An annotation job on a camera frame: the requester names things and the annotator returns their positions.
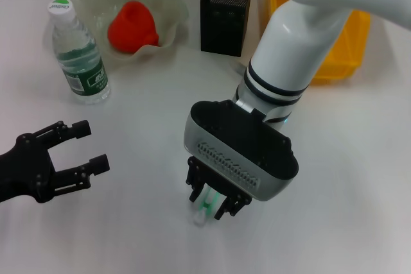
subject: black stripe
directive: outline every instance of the black stripe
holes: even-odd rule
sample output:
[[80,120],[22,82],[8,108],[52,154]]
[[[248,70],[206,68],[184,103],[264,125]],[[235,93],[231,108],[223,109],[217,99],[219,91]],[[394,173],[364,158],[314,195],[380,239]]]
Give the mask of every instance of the black stripe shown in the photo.
[[264,121],[266,123],[279,123],[279,122],[283,122],[286,121],[288,116],[291,115],[291,113],[289,113],[287,116],[285,117],[281,117],[281,118],[275,118],[275,119],[269,119],[267,121]]
[[264,88],[266,88],[268,91],[273,92],[275,94],[278,94],[280,96],[299,96],[300,94],[302,94],[307,87],[305,87],[302,90],[297,90],[297,91],[289,91],[289,90],[283,90],[280,88],[277,88],[275,86],[271,86],[269,83],[267,83],[266,81],[264,81],[263,79],[261,79],[261,77],[259,77],[257,75],[257,73],[255,72],[255,70],[252,68],[251,65],[251,60],[250,60],[250,64],[249,64],[249,73],[251,75],[251,77],[258,82],[258,84]]
[[296,104],[296,102],[298,102],[298,100],[301,98],[299,97],[298,99],[293,99],[291,101],[271,98],[270,96],[267,96],[266,94],[262,93],[260,90],[255,88],[255,86],[249,80],[249,77],[247,76],[247,72],[245,72],[244,74],[244,82],[246,86],[250,89],[250,91],[254,93],[258,98],[262,99],[263,101],[266,101],[266,102],[269,102],[271,104],[275,104],[278,106],[290,106],[290,105]]

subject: black mesh pencil holder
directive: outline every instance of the black mesh pencil holder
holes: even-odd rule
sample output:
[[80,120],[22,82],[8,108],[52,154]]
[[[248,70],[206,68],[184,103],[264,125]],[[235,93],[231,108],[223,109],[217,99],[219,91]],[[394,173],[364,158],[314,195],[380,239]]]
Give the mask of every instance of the black mesh pencil holder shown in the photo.
[[201,50],[241,56],[250,0],[201,0]]

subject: white table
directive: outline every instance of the white table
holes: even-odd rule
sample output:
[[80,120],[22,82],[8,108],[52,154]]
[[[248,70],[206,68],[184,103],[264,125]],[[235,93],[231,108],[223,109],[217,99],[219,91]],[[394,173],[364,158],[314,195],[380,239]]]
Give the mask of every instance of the white table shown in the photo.
[[[0,153],[58,120],[92,135],[51,151],[56,168],[106,153],[89,190],[0,204],[4,274],[409,274],[411,34],[374,18],[363,67],[310,87],[283,133],[300,165],[279,196],[204,228],[191,221],[184,125],[200,100],[232,98],[237,58],[200,51],[200,0],[177,44],[110,70],[110,99],[76,103],[49,49],[49,0],[0,0]],[[243,56],[259,40],[252,0]]]

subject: plastic water bottle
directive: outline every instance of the plastic water bottle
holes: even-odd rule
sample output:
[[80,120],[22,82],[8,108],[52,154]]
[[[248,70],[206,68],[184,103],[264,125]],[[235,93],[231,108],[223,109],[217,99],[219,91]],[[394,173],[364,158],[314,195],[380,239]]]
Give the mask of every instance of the plastic water bottle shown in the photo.
[[74,95],[85,104],[103,101],[110,86],[96,42],[78,20],[70,0],[54,0],[48,6],[53,49]]

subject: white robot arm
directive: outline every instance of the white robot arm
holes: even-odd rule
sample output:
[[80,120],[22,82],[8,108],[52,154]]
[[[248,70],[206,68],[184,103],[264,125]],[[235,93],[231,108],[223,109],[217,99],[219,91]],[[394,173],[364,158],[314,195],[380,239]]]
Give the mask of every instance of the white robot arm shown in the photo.
[[411,29],[411,0],[290,0],[273,14],[233,101],[198,102],[184,134],[187,184],[226,196],[215,218],[252,198],[267,201],[297,175],[289,138],[278,130],[340,35],[351,10]]

